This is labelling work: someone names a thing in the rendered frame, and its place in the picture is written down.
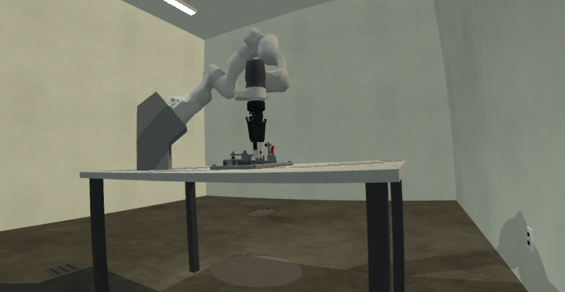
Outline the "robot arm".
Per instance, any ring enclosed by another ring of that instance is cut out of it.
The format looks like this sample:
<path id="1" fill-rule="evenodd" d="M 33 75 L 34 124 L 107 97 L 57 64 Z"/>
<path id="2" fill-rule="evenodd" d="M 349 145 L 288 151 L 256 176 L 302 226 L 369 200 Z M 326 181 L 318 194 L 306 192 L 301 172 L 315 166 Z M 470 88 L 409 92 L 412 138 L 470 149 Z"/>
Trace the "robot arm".
<path id="1" fill-rule="evenodd" d="M 245 43 L 227 60 L 226 75 L 216 65 L 208 65 L 200 85 L 190 94 L 164 99 L 185 125 L 211 101 L 213 88 L 226 99 L 235 98 L 235 101 L 264 101 L 268 98 L 266 93 L 285 92 L 289 88 L 290 79 L 278 38 L 250 28 L 244 33 L 243 40 Z M 277 66 L 278 69 L 266 71 L 264 64 Z M 238 92 L 238 78 L 244 69 L 246 88 Z"/>

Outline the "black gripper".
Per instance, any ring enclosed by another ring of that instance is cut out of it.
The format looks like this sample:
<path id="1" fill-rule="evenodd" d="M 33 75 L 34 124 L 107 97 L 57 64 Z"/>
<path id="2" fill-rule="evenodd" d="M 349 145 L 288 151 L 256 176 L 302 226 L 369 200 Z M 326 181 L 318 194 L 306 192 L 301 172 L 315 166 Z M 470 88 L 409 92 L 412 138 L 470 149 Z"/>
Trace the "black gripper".
<path id="1" fill-rule="evenodd" d="M 263 118 L 263 111 L 265 110 L 264 101 L 249 101 L 247 103 L 247 111 L 249 116 L 246 116 L 249 138 L 253 142 L 253 158 L 263 157 L 262 142 L 265 140 L 266 119 Z M 262 153 L 259 153 L 262 151 Z"/>

